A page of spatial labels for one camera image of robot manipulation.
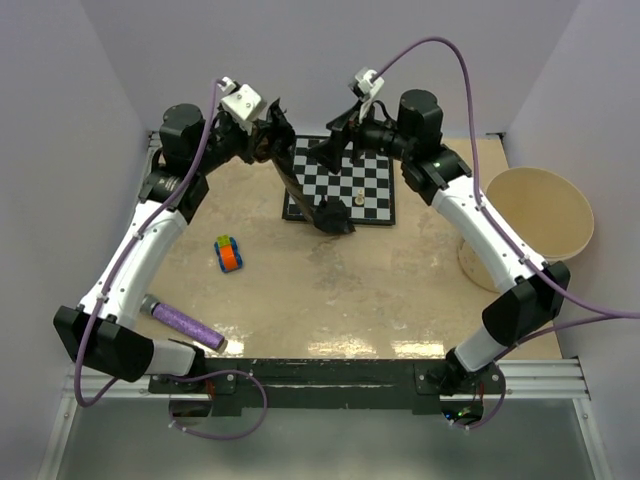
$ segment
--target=table surface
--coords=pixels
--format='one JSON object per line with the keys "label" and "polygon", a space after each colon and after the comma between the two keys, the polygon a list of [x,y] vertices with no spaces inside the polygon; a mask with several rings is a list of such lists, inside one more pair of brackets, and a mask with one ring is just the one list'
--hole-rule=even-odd
{"label": "table surface", "polygon": [[[468,139],[445,143],[471,164]],[[486,187],[508,166],[498,139],[479,139],[478,148]],[[284,186],[270,162],[230,162],[208,177],[209,194],[150,293],[224,334],[223,356],[442,357],[481,325],[496,294],[464,275],[459,233],[406,186],[399,167],[396,225],[331,237],[282,220]],[[213,249],[225,234],[245,262],[229,274]],[[190,341],[142,315],[137,330]],[[552,334],[509,358],[560,356]]]}

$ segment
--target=purple marker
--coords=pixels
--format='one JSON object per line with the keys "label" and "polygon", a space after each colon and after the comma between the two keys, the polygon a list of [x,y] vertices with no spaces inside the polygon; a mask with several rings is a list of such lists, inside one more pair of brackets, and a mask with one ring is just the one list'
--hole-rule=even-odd
{"label": "purple marker", "polygon": [[144,296],[140,311],[216,352],[222,352],[227,346],[224,336],[166,303],[160,302],[151,294],[147,293]]}

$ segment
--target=black and white checkered board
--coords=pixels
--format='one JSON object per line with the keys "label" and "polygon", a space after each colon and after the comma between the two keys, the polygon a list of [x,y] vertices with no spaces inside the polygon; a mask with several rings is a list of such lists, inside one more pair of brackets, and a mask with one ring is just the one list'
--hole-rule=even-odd
{"label": "black and white checkered board", "polygon": [[[353,223],[360,225],[395,225],[393,163],[383,156],[367,153],[357,165],[351,164],[351,148],[342,158],[340,174],[333,175],[307,157],[309,147],[326,137],[299,136],[293,170],[309,203],[317,206],[322,197],[339,197],[350,210]],[[364,188],[364,205],[355,204],[358,190]],[[304,217],[285,191],[282,218],[300,221]]]}

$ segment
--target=beige bowl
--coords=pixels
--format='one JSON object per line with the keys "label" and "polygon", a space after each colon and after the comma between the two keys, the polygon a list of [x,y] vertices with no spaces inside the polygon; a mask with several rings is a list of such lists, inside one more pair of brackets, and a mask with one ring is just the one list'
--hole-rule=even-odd
{"label": "beige bowl", "polygon": [[[487,197],[518,235],[550,262],[575,257],[593,236],[589,201],[575,185],[548,170],[506,170],[491,181]],[[458,246],[458,260],[471,280],[497,291],[489,272],[464,240]]]}

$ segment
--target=black metal bar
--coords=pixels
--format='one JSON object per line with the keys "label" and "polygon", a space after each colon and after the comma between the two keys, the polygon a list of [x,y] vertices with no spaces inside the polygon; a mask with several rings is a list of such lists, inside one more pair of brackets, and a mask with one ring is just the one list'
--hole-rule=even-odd
{"label": "black metal bar", "polygon": [[[238,359],[205,360],[209,372],[236,369],[253,375],[264,386],[270,408],[411,410],[416,415],[440,414],[443,359]],[[477,380],[486,394],[499,393],[490,368]],[[262,398],[242,376],[214,377],[212,414],[240,415],[243,408],[259,408]],[[473,394],[476,384],[458,393]],[[157,394],[206,393],[204,382],[181,384],[152,379],[149,392]]]}

